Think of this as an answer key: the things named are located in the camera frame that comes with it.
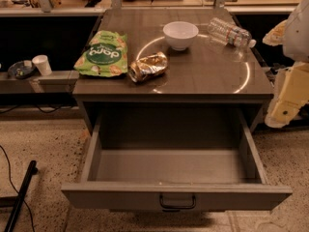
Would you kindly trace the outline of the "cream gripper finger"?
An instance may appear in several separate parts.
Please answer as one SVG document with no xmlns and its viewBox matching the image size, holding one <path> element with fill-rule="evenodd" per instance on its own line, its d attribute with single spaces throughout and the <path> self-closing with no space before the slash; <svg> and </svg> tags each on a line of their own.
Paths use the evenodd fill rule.
<svg viewBox="0 0 309 232">
<path fill-rule="evenodd" d="M 283 128 L 290 124 L 300 108 L 309 102 L 309 64 L 296 62 L 280 69 L 275 77 L 274 97 L 267 109 L 265 124 Z"/>
<path fill-rule="evenodd" d="M 278 46 L 283 43 L 283 38 L 285 34 L 286 20 L 278 23 L 274 28 L 272 28 L 263 37 L 263 43 L 270 46 Z"/>
</svg>

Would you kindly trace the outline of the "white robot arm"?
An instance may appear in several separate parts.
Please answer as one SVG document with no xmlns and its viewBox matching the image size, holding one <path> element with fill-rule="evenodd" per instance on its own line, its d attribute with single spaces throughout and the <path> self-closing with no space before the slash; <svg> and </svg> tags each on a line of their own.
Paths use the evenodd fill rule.
<svg viewBox="0 0 309 232">
<path fill-rule="evenodd" d="M 301 0 L 286 20 L 266 33 L 263 43 L 281 44 L 284 55 L 295 61 L 275 77 L 274 97 L 265 118 L 267 126 L 282 128 L 309 102 L 309 0 Z"/>
</svg>

